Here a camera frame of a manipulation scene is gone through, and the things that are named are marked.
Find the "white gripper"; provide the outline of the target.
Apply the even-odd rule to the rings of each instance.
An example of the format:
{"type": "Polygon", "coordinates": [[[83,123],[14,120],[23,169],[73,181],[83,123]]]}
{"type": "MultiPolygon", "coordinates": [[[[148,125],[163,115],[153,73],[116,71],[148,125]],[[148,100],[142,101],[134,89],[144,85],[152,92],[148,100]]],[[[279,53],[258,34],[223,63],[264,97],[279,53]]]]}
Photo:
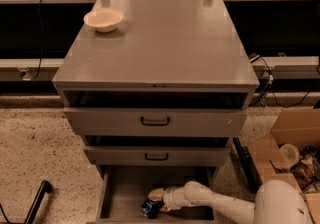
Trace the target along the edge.
{"type": "Polygon", "coordinates": [[[163,200],[160,212],[180,210],[183,207],[187,207],[189,203],[185,197],[184,188],[176,186],[168,187],[166,190],[163,188],[154,189],[149,193],[148,198],[152,201],[163,200]]]}

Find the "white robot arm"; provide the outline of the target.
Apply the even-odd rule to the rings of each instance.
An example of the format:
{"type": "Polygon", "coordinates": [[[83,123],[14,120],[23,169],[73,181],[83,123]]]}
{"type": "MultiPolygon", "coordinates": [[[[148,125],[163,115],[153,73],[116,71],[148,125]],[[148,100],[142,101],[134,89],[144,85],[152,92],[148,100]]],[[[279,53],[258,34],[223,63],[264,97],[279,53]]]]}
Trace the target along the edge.
{"type": "Polygon", "coordinates": [[[218,211],[237,224],[313,224],[302,195],[281,180],[264,183],[258,189],[254,203],[213,192],[199,182],[189,181],[181,187],[152,190],[141,211],[153,218],[159,211],[202,206],[218,211]]]}

